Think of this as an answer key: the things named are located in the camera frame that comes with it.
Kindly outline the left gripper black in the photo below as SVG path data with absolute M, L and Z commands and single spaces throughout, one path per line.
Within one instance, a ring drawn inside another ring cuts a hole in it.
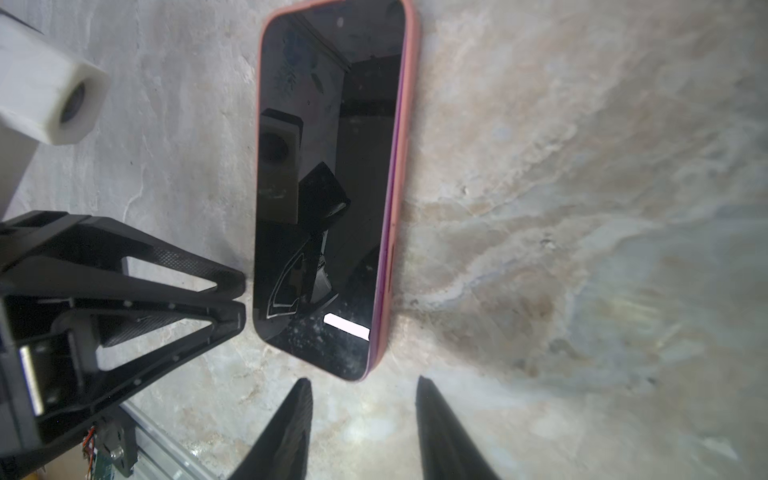
M 245 275 L 115 219 L 31 211 L 1 223 L 1 269 L 30 256 L 125 274 L 133 258 L 214 284 L 233 300 Z M 111 348 L 179 320 L 198 330 L 120 366 L 102 368 Z M 72 435 L 184 363 L 238 335 L 246 320 L 235 301 L 147 302 L 20 297 L 17 332 L 1 299 L 1 477 L 22 479 L 72 448 Z

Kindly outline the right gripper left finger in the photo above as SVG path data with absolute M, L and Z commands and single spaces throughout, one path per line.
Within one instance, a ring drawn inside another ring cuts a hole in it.
M 312 417 L 311 382 L 300 378 L 230 479 L 305 479 Z

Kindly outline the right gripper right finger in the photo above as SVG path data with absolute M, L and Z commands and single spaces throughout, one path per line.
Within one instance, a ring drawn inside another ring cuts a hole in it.
M 435 383 L 420 376 L 416 418 L 424 479 L 498 479 Z

